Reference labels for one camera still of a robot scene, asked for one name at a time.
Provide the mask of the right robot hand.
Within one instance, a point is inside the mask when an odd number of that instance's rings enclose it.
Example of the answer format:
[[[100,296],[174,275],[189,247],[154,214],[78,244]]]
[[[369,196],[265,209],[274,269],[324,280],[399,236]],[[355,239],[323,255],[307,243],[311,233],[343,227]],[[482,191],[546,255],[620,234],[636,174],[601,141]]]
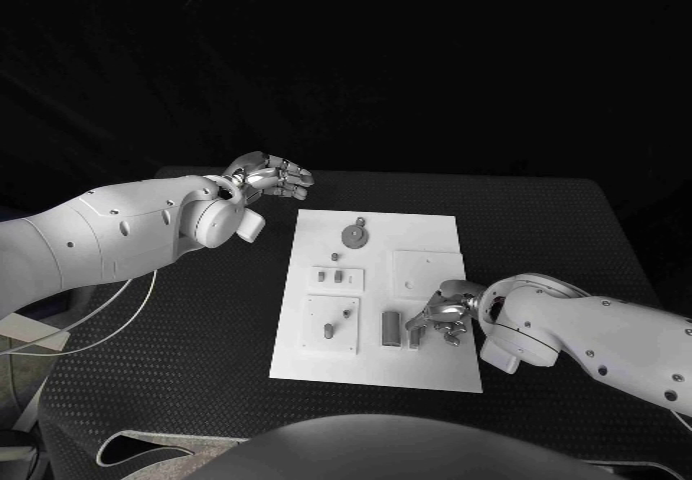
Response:
[[[420,313],[405,323],[411,349],[421,347],[428,330],[443,335],[448,345],[460,345],[460,336],[471,321],[479,319],[484,291],[484,286],[467,280],[447,280],[440,284]]]

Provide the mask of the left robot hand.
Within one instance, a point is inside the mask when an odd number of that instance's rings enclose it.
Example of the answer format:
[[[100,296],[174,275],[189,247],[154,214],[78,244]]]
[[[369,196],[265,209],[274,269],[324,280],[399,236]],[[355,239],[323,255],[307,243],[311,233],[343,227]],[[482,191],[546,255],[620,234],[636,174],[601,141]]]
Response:
[[[239,188],[247,206],[262,196],[304,200],[307,189],[314,185],[309,170],[290,160],[261,151],[238,157],[222,176]]]

